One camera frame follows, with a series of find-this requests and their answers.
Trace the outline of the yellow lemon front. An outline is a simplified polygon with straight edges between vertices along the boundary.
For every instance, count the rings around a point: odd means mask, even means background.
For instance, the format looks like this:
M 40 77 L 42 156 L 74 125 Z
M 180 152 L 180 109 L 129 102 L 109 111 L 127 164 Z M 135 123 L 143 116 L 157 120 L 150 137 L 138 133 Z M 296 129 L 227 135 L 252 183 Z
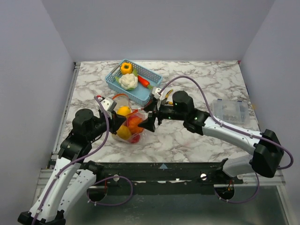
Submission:
M 117 136 L 123 140 L 128 140 L 132 136 L 132 134 L 127 126 L 121 125 L 117 130 Z

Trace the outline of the yellow lemon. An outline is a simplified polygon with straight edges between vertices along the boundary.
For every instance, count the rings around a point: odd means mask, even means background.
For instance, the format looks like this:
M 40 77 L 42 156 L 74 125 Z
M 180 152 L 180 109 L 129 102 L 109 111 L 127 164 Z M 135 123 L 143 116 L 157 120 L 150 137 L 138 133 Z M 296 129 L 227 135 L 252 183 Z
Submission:
M 131 108 L 129 106 L 121 106 L 118 110 L 117 110 L 117 114 L 121 115 L 121 116 L 127 116 L 131 113 Z
M 128 140 L 132 136 L 132 134 L 127 126 L 121 125 L 117 130 L 117 136 L 123 140 Z

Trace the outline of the yellow lemon back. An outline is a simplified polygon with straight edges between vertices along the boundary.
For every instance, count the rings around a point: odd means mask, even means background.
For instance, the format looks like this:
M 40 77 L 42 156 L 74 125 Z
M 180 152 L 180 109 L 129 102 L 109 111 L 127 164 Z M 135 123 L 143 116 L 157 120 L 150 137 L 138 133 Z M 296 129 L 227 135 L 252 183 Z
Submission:
M 121 106 L 118 110 L 117 110 L 117 114 L 121 115 L 121 116 L 127 116 L 131 113 L 131 108 L 129 106 Z

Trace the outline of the clear zip top bag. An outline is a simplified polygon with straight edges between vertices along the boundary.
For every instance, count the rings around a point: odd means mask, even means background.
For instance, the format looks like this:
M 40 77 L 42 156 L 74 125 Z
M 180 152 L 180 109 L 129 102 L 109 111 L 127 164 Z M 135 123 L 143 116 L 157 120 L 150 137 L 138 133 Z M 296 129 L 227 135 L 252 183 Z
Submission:
M 112 138 L 129 144 L 137 144 L 145 136 L 145 129 L 138 126 L 146 119 L 146 113 L 141 107 L 132 107 L 126 94 L 117 94 L 112 98 L 116 103 L 117 115 L 125 116 L 126 121 L 120 126 Z

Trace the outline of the orange pumpkin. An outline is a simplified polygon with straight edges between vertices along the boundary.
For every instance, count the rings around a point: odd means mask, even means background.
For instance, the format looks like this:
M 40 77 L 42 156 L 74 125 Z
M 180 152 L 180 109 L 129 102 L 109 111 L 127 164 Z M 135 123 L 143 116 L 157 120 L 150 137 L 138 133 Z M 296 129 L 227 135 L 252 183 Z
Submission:
M 138 127 L 138 124 L 142 121 L 143 119 L 136 115 L 128 117 L 127 127 L 130 129 L 131 134 L 139 134 L 143 132 L 143 128 Z

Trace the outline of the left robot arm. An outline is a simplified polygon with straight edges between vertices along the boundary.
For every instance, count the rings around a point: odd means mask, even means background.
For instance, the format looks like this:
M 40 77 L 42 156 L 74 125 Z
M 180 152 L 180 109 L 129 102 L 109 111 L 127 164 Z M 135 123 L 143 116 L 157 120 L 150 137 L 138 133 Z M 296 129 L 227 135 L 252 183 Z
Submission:
M 88 187 L 103 182 L 104 174 L 95 163 L 71 181 L 84 159 L 91 155 L 92 142 L 102 134 L 116 132 L 125 121 L 126 117 L 115 111 L 100 112 L 99 117 L 90 109 L 77 111 L 73 128 L 61 143 L 59 157 L 42 194 L 29 211 L 19 215 L 18 222 L 22 225 L 64 225 L 70 209 Z

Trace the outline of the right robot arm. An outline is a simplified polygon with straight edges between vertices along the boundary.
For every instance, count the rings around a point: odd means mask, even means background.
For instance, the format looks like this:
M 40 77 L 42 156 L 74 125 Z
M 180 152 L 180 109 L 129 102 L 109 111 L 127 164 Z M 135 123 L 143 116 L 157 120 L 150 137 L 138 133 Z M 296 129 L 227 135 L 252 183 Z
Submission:
M 222 160 L 215 173 L 217 181 L 222 184 L 237 175 L 253 172 L 272 178 L 284 155 L 273 131 L 267 129 L 260 133 L 213 119 L 208 112 L 196 109 L 193 99 L 185 91 L 173 94 L 172 105 L 162 105 L 153 97 L 144 110 L 148 117 L 139 123 L 140 128 L 154 132 L 155 122 L 161 124 L 163 119 L 181 120 L 184 128 L 191 133 L 214 137 L 246 151 L 245 156 Z

